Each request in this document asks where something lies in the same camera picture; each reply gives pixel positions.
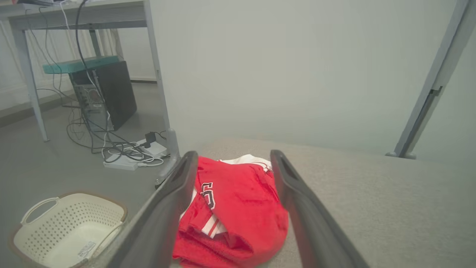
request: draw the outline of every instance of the beige plastic basket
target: beige plastic basket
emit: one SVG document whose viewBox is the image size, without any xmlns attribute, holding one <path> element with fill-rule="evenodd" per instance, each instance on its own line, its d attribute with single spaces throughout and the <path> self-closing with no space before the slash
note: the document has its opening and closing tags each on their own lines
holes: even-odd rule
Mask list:
<svg viewBox="0 0 476 268">
<path fill-rule="evenodd" d="M 38 218 L 33 211 L 56 201 Z M 97 256 L 119 233 L 127 216 L 122 204 L 84 192 L 45 199 L 25 214 L 9 240 L 11 250 L 27 266 L 81 267 Z"/>
</svg>

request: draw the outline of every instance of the teal object on computer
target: teal object on computer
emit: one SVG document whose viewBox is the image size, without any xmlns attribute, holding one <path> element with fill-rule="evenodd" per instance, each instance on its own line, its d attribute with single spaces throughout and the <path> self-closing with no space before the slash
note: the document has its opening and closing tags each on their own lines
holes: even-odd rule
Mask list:
<svg viewBox="0 0 476 268">
<path fill-rule="evenodd" d="M 84 59 L 88 69 L 95 69 L 97 67 L 118 62 L 117 56 L 100 56 Z M 73 73 L 84 70 L 84 64 L 81 60 L 73 60 L 68 62 L 57 62 L 57 64 L 44 64 L 43 71 L 45 73 Z"/>
</svg>

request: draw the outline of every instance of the white sticker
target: white sticker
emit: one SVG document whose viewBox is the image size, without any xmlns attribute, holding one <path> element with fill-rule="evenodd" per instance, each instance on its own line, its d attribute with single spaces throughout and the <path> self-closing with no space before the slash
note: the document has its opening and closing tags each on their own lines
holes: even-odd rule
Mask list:
<svg viewBox="0 0 476 268">
<path fill-rule="evenodd" d="M 89 241 L 78 253 L 79 258 L 84 258 L 91 249 L 96 245 L 93 241 Z"/>
</svg>

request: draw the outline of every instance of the power strip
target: power strip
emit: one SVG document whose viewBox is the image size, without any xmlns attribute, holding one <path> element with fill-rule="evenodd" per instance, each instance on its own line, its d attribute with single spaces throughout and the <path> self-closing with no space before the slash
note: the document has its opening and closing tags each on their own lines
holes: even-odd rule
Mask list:
<svg viewBox="0 0 476 268">
<path fill-rule="evenodd" d="M 114 161 L 116 160 L 118 156 L 117 155 L 111 155 L 107 161 Z M 117 169 L 124 169 L 124 170 L 130 170 L 134 171 L 138 167 L 137 162 L 131 162 L 129 161 L 129 158 L 125 155 L 121 155 L 118 160 L 112 162 L 112 163 L 106 163 L 102 162 L 105 167 L 110 167 L 110 168 L 117 168 Z"/>
<path fill-rule="evenodd" d="M 137 144 L 143 144 L 145 142 L 146 142 L 146 140 L 143 139 L 143 140 L 138 141 Z M 145 153 L 147 153 L 147 154 L 149 154 L 153 157 L 156 157 L 156 158 L 161 158 L 161 157 L 169 154 L 167 152 L 167 148 L 163 147 L 158 142 L 152 142 L 150 144 L 149 148 L 145 148 L 144 146 L 141 146 L 140 149 L 142 151 L 144 151 Z"/>
</svg>

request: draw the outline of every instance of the white wall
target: white wall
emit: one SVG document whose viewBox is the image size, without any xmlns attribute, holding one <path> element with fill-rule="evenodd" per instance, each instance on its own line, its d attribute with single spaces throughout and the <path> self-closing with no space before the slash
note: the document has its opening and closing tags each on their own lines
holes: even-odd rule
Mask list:
<svg viewBox="0 0 476 268">
<path fill-rule="evenodd" d="M 476 159 L 476 30 L 463 50 L 413 152 L 425 161 L 474 168 Z"/>
<path fill-rule="evenodd" d="M 131 80 L 156 81 L 147 28 L 118 29 Z"/>
<path fill-rule="evenodd" d="M 15 42 L 11 33 L 8 21 L 2 21 L 3 28 L 0 28 L 0 110 L 13 107 L 18 104 L 28 103 L 30 101 L 28 90 L 23 78 L 23 73 L 18 62 Z M 45 30 L 33 31 L 38 43 L 47 55 L 45 49 Z M 66 30 L 48 31 L 48 50 L 50 55 L 56 62 L 70 61 L 79 59 L 78 49 L 76 46 L 74 31 L 70 31 L 70 39 L 68 39 Z M 112 41 L 110 37 L 100 38 L 101 50 L 105 55 L 112 55 L 115 53 L 115 48 L 111 46 Z M 90 40 L 88 31 L 81 31 L 79 33 L 79 41 L 81 49 L 85 57 L 93 56 L 94 49 Z M 45 74 L 43 72 L 43 64 L 46 64 L 41 50 L 35 42 L 35 39 L 30 31 L 27 31 L 27 42 L 30 51 L 30 58 L 32 62 L 33 74 L 37 88 L 53 89 L 53 75 Z M 55 75 L 55 86 L 59 88 L 60 76 Z M 72 90 L 71 82 L 67 74 L 62 76 L 61 91 Z M 51 91 L 38 90 L 38 96 L 45 97 L 56 94 Z"/>
<path fill-rule="evenodd" d="M 224 136 L 392 151 L 455 2 L 151 1 L 181 152 Z"/>
</svg>

